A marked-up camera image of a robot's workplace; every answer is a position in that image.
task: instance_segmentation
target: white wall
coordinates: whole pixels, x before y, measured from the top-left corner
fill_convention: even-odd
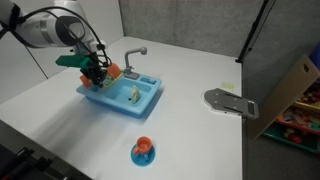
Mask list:
[[[25,12],[52,6],[53,0],[13,0]],[[107,44],[123,37],[118,0],[78,0],[89,23]],[[71,48],[30,49],[47,76],[64,70],[55,64]],[[30,54],[10,33],[0,40],[0,104],[45,80]]]

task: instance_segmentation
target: toy sink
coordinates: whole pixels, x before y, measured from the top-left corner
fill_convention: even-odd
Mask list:
[[[114,81],[111,86],[101,89],[81,85],[77,88],[77,92],[95,103],[103,104],[110,109],[135,118],[142,118],[162,82],[160,79],[141,74],[135,80],[121,75]],[[140,93],[140,98],[136,103],[133,103],[131,99],[133,86],[136,86]]]

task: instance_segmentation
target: white table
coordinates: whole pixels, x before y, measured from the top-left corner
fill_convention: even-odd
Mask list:
[[[161,79],[158,103],[134,119],[89,102],[75,92],[79,69],[69,68],[0,106],[0,119],[84,174],[108,180],[242,179],[241,117],[211,111],[206,90],[222,83],[241,95],[241,65],[235,58],[130,37],[108,48],[125,67],[127,50],[135,72]],[[130,159],[140,136],[152,139],[156,158],[147,167]]]

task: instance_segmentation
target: sink basin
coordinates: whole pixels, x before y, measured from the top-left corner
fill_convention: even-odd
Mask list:
[[[103,104],[110,109],[135,118],[142,118],[161,82],[160,79],[145,75],[140,75],[135,80],[121,76],[110,87],[103,87],[95,91],[94,88],[86,88],[81,85],[77,88],[77,92],[95,103]],[[131,100],[133,86],[138,87],[140,93],[140,98],[136,103]]]

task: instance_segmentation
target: faucet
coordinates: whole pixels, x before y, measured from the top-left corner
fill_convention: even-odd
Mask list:
[[[124,76],[127,78],[131,78],[131,79],[137,79],[139,77],[138,73],[132,72],[131,69],[133,69],[132,66],[129,65],[129,54],[133,54],[133,53],[137,53],[140,52],[142,55],[146,55],[147,54],[147,48],[146,47],[141,47],[141,48],[137,48],[137,49],[132,49],[126,52],[125,54],[125,61],[126,61],[126,69],[125,69],[125,73]]]

